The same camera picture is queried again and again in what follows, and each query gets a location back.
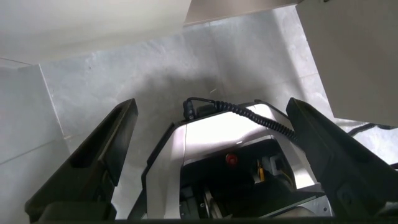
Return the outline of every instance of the red button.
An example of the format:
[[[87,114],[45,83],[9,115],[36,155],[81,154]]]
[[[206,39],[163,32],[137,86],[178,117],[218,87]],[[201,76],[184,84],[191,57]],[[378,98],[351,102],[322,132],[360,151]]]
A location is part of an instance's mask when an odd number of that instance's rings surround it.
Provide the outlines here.
[[[234,154],[227,154],[225,161],[230,166],[235,166],[238,163],[238,157]]]

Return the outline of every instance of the coiled black cable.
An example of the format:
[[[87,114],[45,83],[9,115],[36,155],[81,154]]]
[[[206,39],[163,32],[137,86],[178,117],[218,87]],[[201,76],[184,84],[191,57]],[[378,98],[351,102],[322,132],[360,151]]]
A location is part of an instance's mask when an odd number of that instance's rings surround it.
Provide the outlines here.
[[[191,98],[187,99],[187,101],[191,101],[191,100],[198,100],[198,101],[213,103],[217,112],[230,111],[232,113],[236,113],[240,116],[244,116],[245,118],[249,118],[251,121],[253,121],[257,124],[260,124],[261,126],[264,126],[271,130],[277,131],[277,132],[285,135],[289,139],[293,140],[294,142],[297,142],[297,136],[293,130],[284,126],[283,124],[278,123],[277,121],[260,116],[247,108],[242,108],[238,105],[234,105],[232,103],[227,103],[224,101],[208,100],[208,99],[197,98],[197,97],[191,97]]]

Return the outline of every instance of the black wire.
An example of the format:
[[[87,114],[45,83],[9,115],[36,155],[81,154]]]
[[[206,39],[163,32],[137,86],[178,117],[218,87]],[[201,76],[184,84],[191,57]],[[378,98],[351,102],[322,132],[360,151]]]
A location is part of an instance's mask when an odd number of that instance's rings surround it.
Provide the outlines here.
[[[364,124],[362,126],[359,126],[357,128],[352,129],[351,131],[348,132],[348,134],[351,137],[354,137],[358,133],[361,133],[363,131],[369,130],[369,129],[374,128],[374,127],[376,127],[376,124],[372,124],[372,123]]]
[[[192,100],[213,103],[217,112],[230,111],[232,113],[236,113],[240,116],[249,118],[251,121],[253,121],[257,124],[260,124],[261,126],[265,126],[271,130],[277,131],[277,132],[287,136],[293,142],[297,142],[297,136],[293,130],[289,129],[288,127],[284,126],[283,124],[278,123],[277,121],[260,116],[247,108],[243,108],[238,105],[234,105],[232,103],[209,100],[209,99],[204,99],[204,98],[199,98],[199,97],[189,97],[187,99],[187,101],[192,101]]]

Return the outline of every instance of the black cable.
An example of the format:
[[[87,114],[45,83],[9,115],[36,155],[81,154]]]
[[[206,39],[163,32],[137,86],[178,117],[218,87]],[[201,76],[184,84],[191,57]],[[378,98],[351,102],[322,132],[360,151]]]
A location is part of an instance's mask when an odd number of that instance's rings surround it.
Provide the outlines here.
[[[251,121],[253,121],[257,124],[260,124],[261,126],[264,126],[271,130],[277,131],[277,132],[285,135],[289,139],[293,140],[294,142],[297,142],[297,136],[293,130],[284,126],[283,124],[278,123],[277,121],[260,116],[247,108],[242,108],[242,107],[240,107],[238,105],[234,105],[232,103],[208,100],[208,99],[198,98],[198,97],[190,97],[187,99],[187,101],[191,101],[191,100],[198,100],[198,101],[213,103],[217,112],[230,111],[232,113],[236,113],[240,116],[249,118]]]
[[[361,133],[363,131],[369,130],[371,128],[376,127],[376,124],[372,124],[372,123],[368,123],[368,124],[364,124],[362,126],[359,126],[357,128],[352,129],[351,131],[348,132],[348,134],[351,137],[354,137],[356,134]]]

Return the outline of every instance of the white machine frame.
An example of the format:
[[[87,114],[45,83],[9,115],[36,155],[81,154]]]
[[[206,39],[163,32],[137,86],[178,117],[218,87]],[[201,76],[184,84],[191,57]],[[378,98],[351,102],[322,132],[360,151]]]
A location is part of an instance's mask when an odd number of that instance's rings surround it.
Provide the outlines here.
[[[289,119],[275,108],[256,103],[247,109],[292,129]],[[283,134],[251,120],[225,112],[174,129],[146,175],[148,218],[180,218],[180,171],[218,151],[233,151],[265,139],[275,139],[291,166],[298,189],[317,183],[304,152]]]

